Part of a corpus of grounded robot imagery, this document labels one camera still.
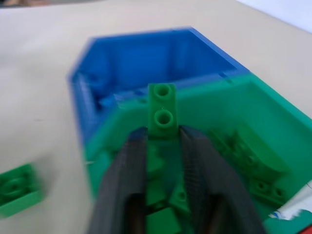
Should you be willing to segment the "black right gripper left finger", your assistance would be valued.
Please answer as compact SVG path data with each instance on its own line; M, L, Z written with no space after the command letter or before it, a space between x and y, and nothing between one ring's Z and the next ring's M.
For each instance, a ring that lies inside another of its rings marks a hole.
M132 131L102 177L86 234L146 234L147 129Z

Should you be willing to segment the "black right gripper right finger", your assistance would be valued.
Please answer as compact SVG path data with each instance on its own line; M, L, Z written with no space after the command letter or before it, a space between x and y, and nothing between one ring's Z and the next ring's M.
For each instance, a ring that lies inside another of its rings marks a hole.
M266 234L240 176L199 130L181 125L183 179L195 234Z

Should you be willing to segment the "green two-stud block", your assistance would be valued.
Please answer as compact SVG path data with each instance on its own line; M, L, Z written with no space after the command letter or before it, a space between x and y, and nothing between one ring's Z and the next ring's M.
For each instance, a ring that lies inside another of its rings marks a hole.
M148 85L148 137L168 140L178 136L176 86L170 83Z

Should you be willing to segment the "green sloped block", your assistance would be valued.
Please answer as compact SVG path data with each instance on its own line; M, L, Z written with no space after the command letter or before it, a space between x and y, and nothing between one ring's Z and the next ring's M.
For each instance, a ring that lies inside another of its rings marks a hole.
M185 191L184 183L179 181L170 196L170 206L179 214L183 216L189 216L190 210L187 203L187 194Z

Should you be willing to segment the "green arched block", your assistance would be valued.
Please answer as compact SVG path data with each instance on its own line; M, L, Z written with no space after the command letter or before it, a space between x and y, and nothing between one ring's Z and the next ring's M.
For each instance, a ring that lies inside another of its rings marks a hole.
M290 171L281 157L249 128L238 128L232 134L211 130L209 136L220 154L248 177L274 181Z

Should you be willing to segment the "green studded block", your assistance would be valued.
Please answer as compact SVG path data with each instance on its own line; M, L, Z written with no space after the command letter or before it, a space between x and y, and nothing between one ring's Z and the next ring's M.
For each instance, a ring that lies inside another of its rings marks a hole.
M257 200L271 206L282 206L286 202L282 189L256 178L249 180L249 191Z

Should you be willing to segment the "green plastic bin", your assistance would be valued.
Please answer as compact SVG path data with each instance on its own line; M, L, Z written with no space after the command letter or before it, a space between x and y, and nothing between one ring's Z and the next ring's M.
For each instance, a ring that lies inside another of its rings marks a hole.
M206 82L177 90L178 122L209 136L211 130L232 134L238 128L254 131L289 167L290 171L272 183L285 193L286 202L312 180L312 119L253 74ZM100 181L118 150L134 129L148 125L148 94L118 102L95 134L84 144L91 191L97 196ZM228 157L243 179L248 177ZM257 200L257 212L269 234L312 232L312 213L301 211L291 220L270 218L279 208Z

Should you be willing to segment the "white printed paper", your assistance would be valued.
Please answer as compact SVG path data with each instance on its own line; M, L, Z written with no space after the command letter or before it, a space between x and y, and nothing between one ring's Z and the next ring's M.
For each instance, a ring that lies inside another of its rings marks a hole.
M312 213L312 180L306 183L288 202L269 214L270 218L291 220L301 211Z

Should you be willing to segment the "green square block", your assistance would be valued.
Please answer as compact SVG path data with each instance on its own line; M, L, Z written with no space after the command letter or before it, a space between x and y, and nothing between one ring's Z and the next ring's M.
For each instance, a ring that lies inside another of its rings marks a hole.
M0 174L0 216L10 217L44 198L43 189L32 163Z

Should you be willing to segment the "blue plastic bin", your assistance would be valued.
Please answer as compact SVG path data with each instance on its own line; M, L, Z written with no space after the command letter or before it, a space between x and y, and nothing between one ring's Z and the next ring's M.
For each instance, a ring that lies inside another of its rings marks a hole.
M150 83L181 89L249 73L192 27L93 38L68 77L80 139L86 143L118 102L146 95Z

